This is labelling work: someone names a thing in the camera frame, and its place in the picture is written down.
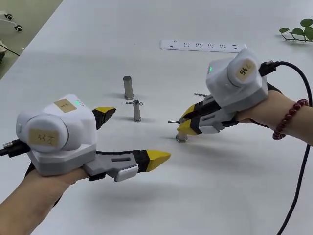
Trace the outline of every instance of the electrical socket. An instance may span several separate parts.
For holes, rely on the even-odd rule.
[[[160,48],[165,49],[165,50],[194,50],[194,51],[238,53],[242,49],[245,49],[246,45],[236,44],[236,43],[212,43],[212,42],[183,41],[183,40],[161,40]]]

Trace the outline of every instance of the metal peg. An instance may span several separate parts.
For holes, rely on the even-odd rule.
[[[168,123],[180,124],[180,121],[168,121]]]
[[[125,76],[123,78],[124,89],[125,89],[125,99],[132,100],[134,98],[132,78],[130,76]]]
[[[187,119],[181,118],[181,119],[179,120],[179,123],[182,124],[182,123],[184,123],[185,121],[187,121]],[[188,140],[188,136],[187,136],[187,134],[178,131],[177,135],[175,136],[175,139],[176,139],[176,141],[177,141],[178,143],[185,143],[185,142]]]
[[[201,97],[207,97],[206,94],[200,94],[200,93],[194,93],[194,95],[201,96]]]
[[[140,116],[140,106],[143,105],[142,102],[139,102],[139,100],[135,99],[133,102],[125,102],[125,104],[132,104],[134,107],[134,122],[141,122],[141,116]]]

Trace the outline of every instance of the handwritten label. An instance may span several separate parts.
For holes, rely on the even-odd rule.
[[[251,60],[245,60],[236,73],[237,78],[244,82],[254,70],[255,64]]]
[[[29,144],[57,147],[59,142],[59,132],[30,129],[28,132],[28,142]]]
[[[64,113],[68,113],[70,111],[77,109],[67,99],[61,99],[61,100],[55,101],[54,104],[58,106]]]

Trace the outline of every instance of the white table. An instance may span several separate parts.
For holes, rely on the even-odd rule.
[[[262,61],[295,63],[312,82],[313,45],[277,36],[281,27],[299,26],[312,7],[309,0],[64,0],[0,82],[0,142],[16,138],[22,109],[74,93],[90,108],[117,108],[98,131],[99,150],[158,149],[172,157],[122,183],[77,183],[34,234],[276,234],[293,198],[304,143],[273,141],[270,130],[242,124],[178,144],[176,126],[167,120],[200,101],[194,92],[208,92],[211,60],[234,54],[165,51],[159,41],[246,43]],[[144,102],[141,123],[127,119],[133,108],[122,98],[125,75]],[[301,78],[288,68],[268,80],[293,99],[306,97]],[[1,200],[28,163],[26,156],[1,158]],[[285,235],[312,234],[312,178],[310,158]]]

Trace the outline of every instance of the metal cylinder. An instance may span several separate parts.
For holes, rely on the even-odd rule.
[[[187,120],[184,118],[181,118],[179,121],[182,124]],[[187,136],[187,134],[178,131],[175,139],[177,140],[178,143],[185,143],[188,140],[188,136]]]
[[[130,76],[125,76],[123,78],[123,81],[125,89],[125,99],[132,100],[134,98],[132,78]]]
[[[133,107],[134,107],[134,121],[135,122],[141,122],[139,100],[135,99],[133,101]]]

